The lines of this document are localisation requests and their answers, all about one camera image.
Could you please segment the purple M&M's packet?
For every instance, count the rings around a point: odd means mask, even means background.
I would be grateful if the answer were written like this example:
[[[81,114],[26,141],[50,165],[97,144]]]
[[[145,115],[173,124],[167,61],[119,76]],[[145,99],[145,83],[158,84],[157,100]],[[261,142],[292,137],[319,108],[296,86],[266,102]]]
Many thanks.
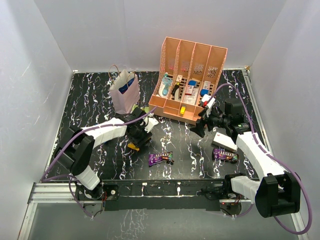
[[[169,152],[154,153],[149,155],[149,158],[148,158],[149,167],[157,165],[159,163],[166,163],[166,164],[173,165],[174,164],[173,152],[169,151]]]
[[[215,161],[223,161],[235,164],[239,160],[239,155],[226,151],[224,149],[214,148],[212,151],[212,158]]]

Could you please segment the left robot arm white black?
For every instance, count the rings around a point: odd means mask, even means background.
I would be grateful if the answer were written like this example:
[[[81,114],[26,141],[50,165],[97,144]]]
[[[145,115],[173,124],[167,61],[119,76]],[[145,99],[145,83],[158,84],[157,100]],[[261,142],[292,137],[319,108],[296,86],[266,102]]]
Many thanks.
[[[70,127],[57,145],[53,159],[56,160],[84,188],[86,197],[98,200],[104,195],[100,178],[89,166],[93,150],[113,139],[126,136],[128,147],[139,151],[152,137],[152,129],[159,124],[153,113],[147,114],[136,107],[131,113],[116,117],[91,127]]]

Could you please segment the green candy packet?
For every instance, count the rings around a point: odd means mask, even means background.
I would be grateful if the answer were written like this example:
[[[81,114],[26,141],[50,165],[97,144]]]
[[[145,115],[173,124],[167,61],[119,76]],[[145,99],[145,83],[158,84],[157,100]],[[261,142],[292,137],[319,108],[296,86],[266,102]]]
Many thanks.
[[[150,111],[150,108],[148,106],[138,106],[138,105],[134,105],[133,108],[132,108],[132,112],[135,110],[135,109],[140,109],[141,111],[145,112],[145,113],[148,113]]]

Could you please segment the yellow M&M's packet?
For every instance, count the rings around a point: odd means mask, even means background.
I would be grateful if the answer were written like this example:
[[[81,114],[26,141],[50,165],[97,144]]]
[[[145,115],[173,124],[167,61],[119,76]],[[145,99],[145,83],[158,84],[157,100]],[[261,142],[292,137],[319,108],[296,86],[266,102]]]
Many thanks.
[[[132,149],[132,150],[135,150],[135,151],[139,151],[140,150],[140,148],[135,146],[132,142],[128,143],[127,147]]]

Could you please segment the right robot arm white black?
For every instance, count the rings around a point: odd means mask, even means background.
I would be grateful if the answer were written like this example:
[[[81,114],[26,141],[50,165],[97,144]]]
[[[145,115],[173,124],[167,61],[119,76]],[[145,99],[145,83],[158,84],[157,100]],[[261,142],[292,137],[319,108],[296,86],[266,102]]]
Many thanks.
[[[243,105],[237,98],[225,100],[225,111],[214,107],[215,98],[205,94],[199,102],[203,110],[190,131],[200,137],[215,127],[225,129],[216,132],[212,140],[212,159],[236,162],[237,151],[242,151],[253,166],[259,180],[254,181],[244,173],[226,175],[223,194],[233,199],[241,195],[251,200],[264,218],[297,213],[300,210],[301,187],[294,175],[275,160],[245,122]]]

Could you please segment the blue Burts chips bag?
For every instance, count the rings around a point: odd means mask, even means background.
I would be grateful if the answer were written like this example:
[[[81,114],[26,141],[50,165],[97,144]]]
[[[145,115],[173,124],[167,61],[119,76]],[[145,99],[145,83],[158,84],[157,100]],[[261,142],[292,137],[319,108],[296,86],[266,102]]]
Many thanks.
[[[118,90],[123,95],[131,86],[131,84],[134,82],[134,79],[130,79],[127,83],[125,83],[122,87],[120,87]]]

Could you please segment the pale pink paper bag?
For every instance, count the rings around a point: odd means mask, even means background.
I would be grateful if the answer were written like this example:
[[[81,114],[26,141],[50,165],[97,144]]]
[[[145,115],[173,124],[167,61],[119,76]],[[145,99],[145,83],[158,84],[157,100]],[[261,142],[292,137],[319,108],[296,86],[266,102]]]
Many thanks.
[[[128,72],[126,69],[118,73],[118,76],[112,78],[109,75],[112,83],[109,88],[109,95],[111,96],[114,110],[117,114],[129,114],[134,104],[137,104],[140,99],[140,86],[137,74]],[[122,87],[129,80],[134,79],[128,90],[121,94],[119,88]]]

